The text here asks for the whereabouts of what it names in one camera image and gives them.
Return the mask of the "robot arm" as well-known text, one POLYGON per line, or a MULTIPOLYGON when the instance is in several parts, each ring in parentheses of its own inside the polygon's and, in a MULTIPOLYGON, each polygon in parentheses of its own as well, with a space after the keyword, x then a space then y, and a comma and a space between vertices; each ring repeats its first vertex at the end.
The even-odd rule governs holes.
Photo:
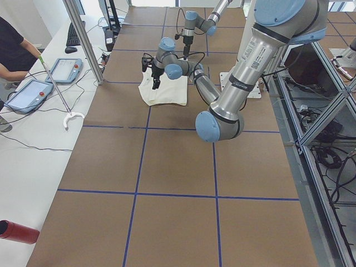
POLYGON ((183 38, 184 50, 183 55, 184 59, 187 59, 190 54, 190 47, 194 41, 195 30, 199 29, 204 34, 208 36, 214 35, 216 32, 216 24, 221 19, 221 16, 230 5, 231 0, 222 0, 219 1, 217 6, 213 9, 212 13, 208 16, 207 19, 204 19, 198 15, 195 11, 187 11, 185 13, 185 25, 181 30, 181 33, 177 33, 175 39, 183 38))
POLYGON ((156 56, 142 65, 152 69, 153 89, 159 87, 163 74, 171 80, 190 78, 209 106, 195 120, 196 132, 206 142, 240 135, 244 127, 240 108, 280 47, 315 42, 326 33, 328 1, 256 1, 252 11, 252 37, 222 91, 201 64, 178 58, 175 41, 169 37, 161 39, 156 56))

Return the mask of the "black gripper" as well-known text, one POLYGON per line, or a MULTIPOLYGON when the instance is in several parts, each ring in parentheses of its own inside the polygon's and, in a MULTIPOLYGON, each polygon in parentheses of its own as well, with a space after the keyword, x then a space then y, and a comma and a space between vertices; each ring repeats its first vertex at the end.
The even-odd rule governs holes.
POLYGON ((156 66, 151 67, 152 74, 151 77, 153 78, 153 85, 152 89, 156 90, 160 87, 160 77, 164 74, 165 70, 163 68, 158 68, 156 66))
POLYGON ((193 36, 183 36, 183 43, 185 44, 183 55, 184 59, 186 60, 189 57, 190 45, 193 43, 193 36))

